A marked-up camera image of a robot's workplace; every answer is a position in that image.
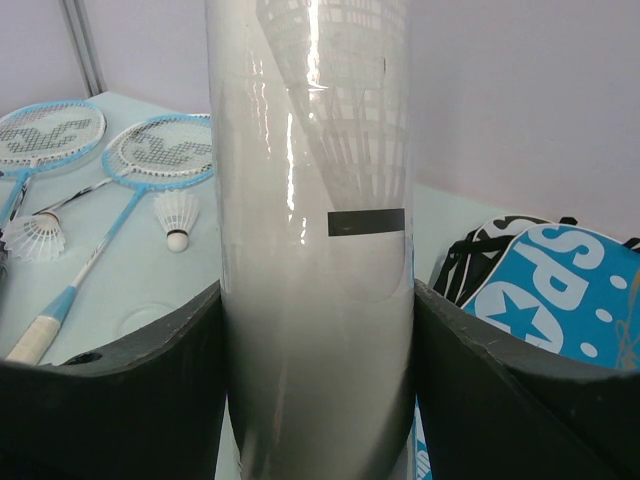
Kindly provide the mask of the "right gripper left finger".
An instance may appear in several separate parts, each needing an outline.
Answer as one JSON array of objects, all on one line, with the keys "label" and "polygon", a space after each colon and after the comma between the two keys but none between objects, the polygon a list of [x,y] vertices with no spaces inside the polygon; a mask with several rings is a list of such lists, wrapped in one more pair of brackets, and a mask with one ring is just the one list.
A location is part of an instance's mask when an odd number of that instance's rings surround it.
[{"label": "right gripper left finger", "polygon": [[211,479],[223,423],[213,284],[59,365],[1,365],[5,479]]}]

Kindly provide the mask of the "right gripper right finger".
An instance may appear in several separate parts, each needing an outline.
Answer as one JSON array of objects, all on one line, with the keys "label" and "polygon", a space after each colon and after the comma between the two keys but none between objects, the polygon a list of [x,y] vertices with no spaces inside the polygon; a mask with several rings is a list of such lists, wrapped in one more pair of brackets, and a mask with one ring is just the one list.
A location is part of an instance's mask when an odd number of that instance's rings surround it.
[{"label": "right gripper right finger", "polygon": [[635,479],[639,376],[534,347],[415,285],[413,375],[437,479]]}]

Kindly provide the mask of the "blue racket bag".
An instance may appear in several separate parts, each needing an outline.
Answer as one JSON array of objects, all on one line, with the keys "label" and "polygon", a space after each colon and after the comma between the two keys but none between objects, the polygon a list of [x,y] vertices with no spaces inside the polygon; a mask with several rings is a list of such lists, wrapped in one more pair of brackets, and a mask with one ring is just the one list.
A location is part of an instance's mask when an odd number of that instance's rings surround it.
[{"label": "blue racket bag", "polygon": [[538,224],[509,241],[461,309],[535,347],[639,369],[639,240]]}]

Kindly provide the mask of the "white shuttlecock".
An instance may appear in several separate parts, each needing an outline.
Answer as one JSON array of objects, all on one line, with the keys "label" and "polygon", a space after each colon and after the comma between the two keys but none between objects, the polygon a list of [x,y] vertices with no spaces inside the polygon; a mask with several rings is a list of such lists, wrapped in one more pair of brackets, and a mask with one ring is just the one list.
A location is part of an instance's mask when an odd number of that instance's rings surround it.
[{"label": "white shuttlecock", "polygon": [[33,262],[57,259],[66,243],[61,222],[51,212],[15,218],[5,227],[1,240],[12,257]]},{"label": "white shuttlecock", "polygon": [[166,234],[168,249],[173,253],[185,251],[199,216],[199,199],[181,190],[165,191],[156,195],[154,211]]}]

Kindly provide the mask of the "blue racket white grip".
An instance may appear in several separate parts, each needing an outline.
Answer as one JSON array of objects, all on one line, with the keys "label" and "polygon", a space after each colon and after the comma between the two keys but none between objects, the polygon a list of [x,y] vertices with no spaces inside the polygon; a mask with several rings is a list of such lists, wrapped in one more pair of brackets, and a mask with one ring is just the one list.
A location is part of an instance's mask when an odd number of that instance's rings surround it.
[{"label": "blue racket white grip", "polygon": [[210,121],[186,114],[153,117],[114,138],[104,150],[101,164],[114,182],[135,193],[73,281],[33,319],[6,356],[9,362],[39,363],[65,322],[83,281],[147,192],[187,188],[213,175]]}]

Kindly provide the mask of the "white shuttlecock tube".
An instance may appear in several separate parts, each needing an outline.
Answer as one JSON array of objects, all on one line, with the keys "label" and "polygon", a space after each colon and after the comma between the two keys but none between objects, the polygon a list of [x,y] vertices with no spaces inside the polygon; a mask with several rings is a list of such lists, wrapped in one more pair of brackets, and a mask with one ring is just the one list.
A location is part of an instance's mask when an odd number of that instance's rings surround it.
[{"label": "white shuttlecock tube", "polygon": [[407,1],[209,1],[245,479],[395,479],[411,428]]}]

